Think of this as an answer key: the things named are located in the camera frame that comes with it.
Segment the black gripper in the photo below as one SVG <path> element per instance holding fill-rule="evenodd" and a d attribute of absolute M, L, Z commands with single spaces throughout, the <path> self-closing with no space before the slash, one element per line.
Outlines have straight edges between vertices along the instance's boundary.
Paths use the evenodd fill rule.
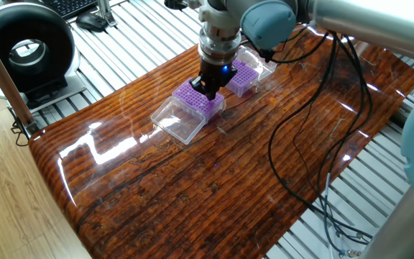
<path fill-rule="evenodd" d="M 207 92 L 207 99 L 214 100 L 217 93 L 236 75 L 232 63 L 214 65 L 201 61 L 200 75 L 193 78 L 193 89 L 199 93 Z"/>

